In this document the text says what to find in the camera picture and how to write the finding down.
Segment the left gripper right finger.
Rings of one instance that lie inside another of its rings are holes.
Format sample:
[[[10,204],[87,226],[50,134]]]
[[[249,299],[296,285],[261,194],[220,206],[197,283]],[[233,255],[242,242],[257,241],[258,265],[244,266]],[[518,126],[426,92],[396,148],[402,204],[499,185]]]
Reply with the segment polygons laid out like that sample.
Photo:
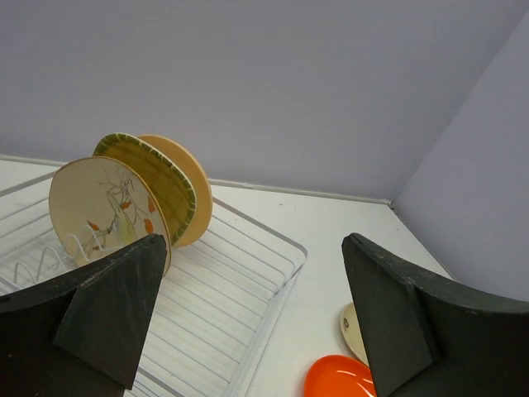
[[[358,233],[342,255],[377,395],[527,395],[527,302],[447,279]]]

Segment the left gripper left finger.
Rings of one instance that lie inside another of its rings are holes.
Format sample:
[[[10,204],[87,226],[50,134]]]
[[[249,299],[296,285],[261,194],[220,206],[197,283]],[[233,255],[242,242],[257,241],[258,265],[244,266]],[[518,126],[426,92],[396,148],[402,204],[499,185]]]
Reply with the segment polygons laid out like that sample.
[[[122,396],[132,388],[164,274],[150,234],[1,297],[3,396]]]

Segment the beige floral plate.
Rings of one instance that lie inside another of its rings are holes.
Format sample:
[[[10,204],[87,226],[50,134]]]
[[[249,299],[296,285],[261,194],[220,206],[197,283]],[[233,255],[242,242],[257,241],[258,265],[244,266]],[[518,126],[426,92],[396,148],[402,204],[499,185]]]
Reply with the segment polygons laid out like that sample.
[[[76,265],[154,233],[164,238],[163,273],[168,272],[168,224],[151,189],[130,166],[105,156],[71,161],[54,174],[48,203],[55,233]]]

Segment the white wire dish rack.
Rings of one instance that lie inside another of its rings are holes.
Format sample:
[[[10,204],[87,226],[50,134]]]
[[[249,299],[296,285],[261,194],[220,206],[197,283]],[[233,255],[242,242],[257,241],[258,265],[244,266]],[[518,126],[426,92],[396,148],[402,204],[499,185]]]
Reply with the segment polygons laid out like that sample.
[[[51,176],[1,185],[1,291],[75,268],[51,225]],[[132,396],[244,396],[306,249],[216,200],[207,231],[176,247]]]

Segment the woven bamboo tray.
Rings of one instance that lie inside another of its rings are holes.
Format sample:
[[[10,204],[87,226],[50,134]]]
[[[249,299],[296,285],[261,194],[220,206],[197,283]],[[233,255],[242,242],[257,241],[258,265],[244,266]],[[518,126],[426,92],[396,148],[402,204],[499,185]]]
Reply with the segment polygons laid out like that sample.
[[[187,175],[162,151],[123,132],[103,137],[93,155],[119,160],[145,181],[164,214],[170,243],[175,245],[188,230],[197,208],[196,194]]]

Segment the tan round plate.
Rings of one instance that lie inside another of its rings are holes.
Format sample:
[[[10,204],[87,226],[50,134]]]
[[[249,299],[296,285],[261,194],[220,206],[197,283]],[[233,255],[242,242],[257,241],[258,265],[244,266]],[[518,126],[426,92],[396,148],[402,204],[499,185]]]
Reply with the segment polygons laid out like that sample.
[[[209,179],[195,156],[178,142],[157,135],[141,135],[140,139],[171,159],[193,186],[197,200],[195,214],[186,232],[176,242],[176,246],[188,246],[205,233],[212,218],[213,197]]]

